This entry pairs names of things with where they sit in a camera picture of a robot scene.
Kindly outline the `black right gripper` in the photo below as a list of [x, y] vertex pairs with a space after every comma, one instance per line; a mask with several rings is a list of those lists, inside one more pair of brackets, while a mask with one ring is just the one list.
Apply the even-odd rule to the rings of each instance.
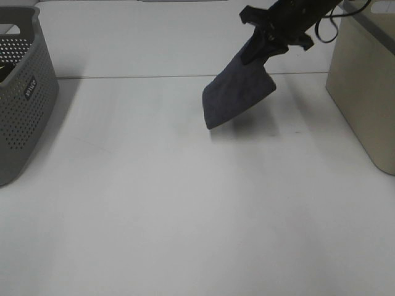
[[241, 53], [243, 65], [265, 64], [285, 54], [289, 45], [310, 49], [314, 42], [306, 31], [335, 8], [339, 1], [276, 1], [268, 9], [246, 6], [239, 14], [243, 24], [255, 26]]

